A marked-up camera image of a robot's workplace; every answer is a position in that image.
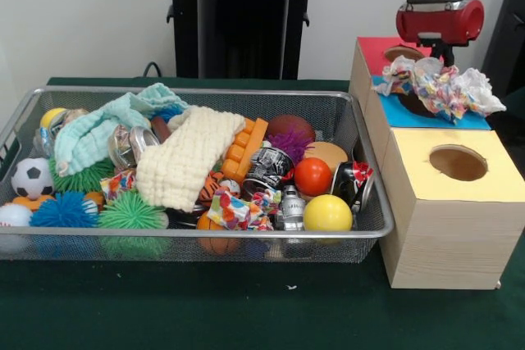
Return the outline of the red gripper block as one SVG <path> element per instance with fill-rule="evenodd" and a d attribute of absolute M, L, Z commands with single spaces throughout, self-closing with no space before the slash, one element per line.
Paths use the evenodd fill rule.
<path fill-rule="evenodd" d="M 452 46 L 468 46 L 481 33 L 485 19 L 479 0 L 438 3 L 404 3 L 396 14 L 399 36 L 409 43 L 423 45 L 430 40 L 443 43 L 438 57 L 444 67 L 454 65 Z"/>

